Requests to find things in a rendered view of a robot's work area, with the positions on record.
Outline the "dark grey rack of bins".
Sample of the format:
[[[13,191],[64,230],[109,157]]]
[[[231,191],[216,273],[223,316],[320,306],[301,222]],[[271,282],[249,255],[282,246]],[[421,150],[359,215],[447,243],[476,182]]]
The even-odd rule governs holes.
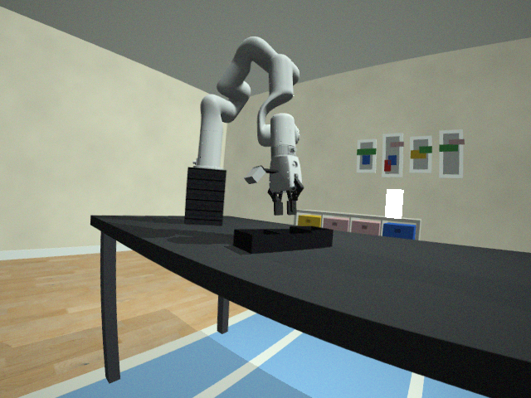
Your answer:
[[[333,232],[334,230],[316,226],[234,229],[233,246],[250,254],[332,247]]]

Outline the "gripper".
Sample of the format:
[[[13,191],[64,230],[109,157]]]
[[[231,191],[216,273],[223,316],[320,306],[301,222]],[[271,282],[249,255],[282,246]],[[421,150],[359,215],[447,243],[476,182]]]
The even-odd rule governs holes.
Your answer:
[[[288,196],[287,215],[296,215],[296,201],[304,189],[298,157],[290,154],[272,156],[270,169],[279,170],[279,172],[270,173],[269,178],[268,194],[274,202],[274,215],[283,215],[283,202],[281,202],[283,192],[287,192]]]

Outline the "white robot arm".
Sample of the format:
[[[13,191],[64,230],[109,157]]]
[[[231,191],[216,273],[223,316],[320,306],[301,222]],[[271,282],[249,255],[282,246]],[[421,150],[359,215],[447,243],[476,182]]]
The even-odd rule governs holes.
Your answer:
[[[217,95],[206,95],[202,99],[198,156],[192,162],[196,165],[193,167],[223,169],[220,167],[222,122],[232,122],[250,98],[251,88],[244,80],[251,70],[252,61],[269,73],[269,97],[257,116],[258,142],[271,148],[271,156],[296,156],[295,145],[300,140],[300,131],[294,118],[290,114],[276,114],[270,124],[265,124],[265,121],[271,110],[293,98],[293,85],[298,82],[300,71],[289,57],[277,54],[263,39],[251,36],[239,45],[217,83],[217,91],[229,99]]]

